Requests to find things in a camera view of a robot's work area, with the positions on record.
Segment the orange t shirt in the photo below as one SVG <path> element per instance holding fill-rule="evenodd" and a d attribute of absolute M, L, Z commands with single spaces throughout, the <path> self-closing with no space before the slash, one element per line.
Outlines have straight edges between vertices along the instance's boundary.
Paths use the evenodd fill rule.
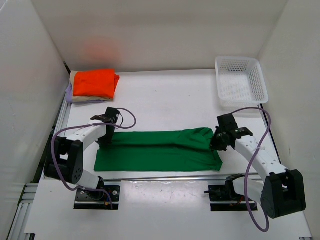
<path fill-rule="evenodd" d="M 114 69 L 77 71 L 73 77 L 73 96 L 113 99 L 119 80 Z"/>

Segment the beige t shirt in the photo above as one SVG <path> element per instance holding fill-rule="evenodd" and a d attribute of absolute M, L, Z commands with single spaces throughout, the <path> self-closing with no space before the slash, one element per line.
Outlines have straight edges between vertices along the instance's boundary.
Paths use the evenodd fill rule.
<path fill-rule="evenodd" d="M 71 83 L 71 85 L 72 85 L 72 95 L 74 93 L 73 84 L 74 84 L 74 78 L 76 76 L 76 73 L 78 73 L 78 71 L 71 71 L 70 76 L 69 76 L 69 83 Z M 73 95 L 73 97 L 76 100 L 104 100 L 104 102 L 112 101 L 111 98 L 96 97 L 96 96 L 74 96 Z"/>

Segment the green t shirt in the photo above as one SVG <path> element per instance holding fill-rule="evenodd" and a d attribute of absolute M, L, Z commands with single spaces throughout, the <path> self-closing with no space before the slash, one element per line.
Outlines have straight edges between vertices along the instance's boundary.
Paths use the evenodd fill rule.
<path fill-rule="evenodd" d="M 177 131 L 116 132 L 100 143 L 96 172 L 219 171 L 223 162 L 210 149 L 214 132 L 200 127 Z"/>

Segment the purple t shirt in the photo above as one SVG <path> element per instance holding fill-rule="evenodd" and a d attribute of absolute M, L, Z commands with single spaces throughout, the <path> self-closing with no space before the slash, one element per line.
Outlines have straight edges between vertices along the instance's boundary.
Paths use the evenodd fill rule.
<path fill-rule="evenodd" d="M 65 93 L 66 93 L 66 101 L 69 103 L 69 104 L 72 104 L 72 103 L 78 103 L 78 104 L 84 104 L 84 103 L 103 103 L 104 100 L 100 100 L 100 99 L 94 99 L 94 100 L 76 100 L 74 97 L 73 97 L 73 87 L 72 87 L 72 84 L 69 83 L 68 84 L 68 87 L 66 88 L 65 90 Z"/>

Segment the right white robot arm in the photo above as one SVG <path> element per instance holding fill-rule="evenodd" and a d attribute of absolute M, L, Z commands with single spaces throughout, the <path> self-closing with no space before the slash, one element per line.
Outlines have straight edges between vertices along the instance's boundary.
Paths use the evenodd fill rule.
<path fill-rule="evenodd" d="M 238 127 L 231 113 L 218 116 L 217 121 L 210 148 L 226 151 L 232 147 L 253 162 L 252 167 L 262 180 L 245 180 L 243 174 L 229 176 L 225 188 L 230 198 L 248 196 L 249 200 L 260 204 L 271 219 L 304 211 L 306 197 L 302 174 L 297 169 L 287 169 L 259 147 L 253 133 L 247 127 Z"/>

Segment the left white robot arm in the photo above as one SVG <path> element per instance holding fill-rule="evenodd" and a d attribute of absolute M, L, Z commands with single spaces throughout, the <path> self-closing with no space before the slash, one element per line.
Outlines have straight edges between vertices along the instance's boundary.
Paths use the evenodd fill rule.
<path fill-rule="evenodd" d="M 93 143 L 111 144 L 120 111 L 108 107 L 102 115 L 90 119 L 88 127 L 81 127 L 67 137 L 57 136 L 46 158 L 44 175 L 81 187 L 83 190 L 100 189 L 102 178 L 84 170 L 84 151 Z"/>

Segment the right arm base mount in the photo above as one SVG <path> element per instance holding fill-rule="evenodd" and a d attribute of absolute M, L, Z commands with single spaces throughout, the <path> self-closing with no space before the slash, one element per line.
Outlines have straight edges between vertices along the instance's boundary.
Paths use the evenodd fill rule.
<path fill-rule="evenodd" d="M 209 196 L 210 211 L 213 212 L 247 212 L 245 197 L 233 195 L 226 186 L 226 178 L 209 178 L 208 187 L 204 191 Z"/>

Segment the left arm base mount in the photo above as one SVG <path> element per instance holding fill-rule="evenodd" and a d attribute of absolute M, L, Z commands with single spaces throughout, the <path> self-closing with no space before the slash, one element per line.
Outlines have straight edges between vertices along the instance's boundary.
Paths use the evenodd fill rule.
<path fill-rule="evenodd" d="M 75 210 L 118 210 L 120 203 L 120 185 L 104 185 L 104 192 L 78 189 L 75 194 L 73 208 Z"/>

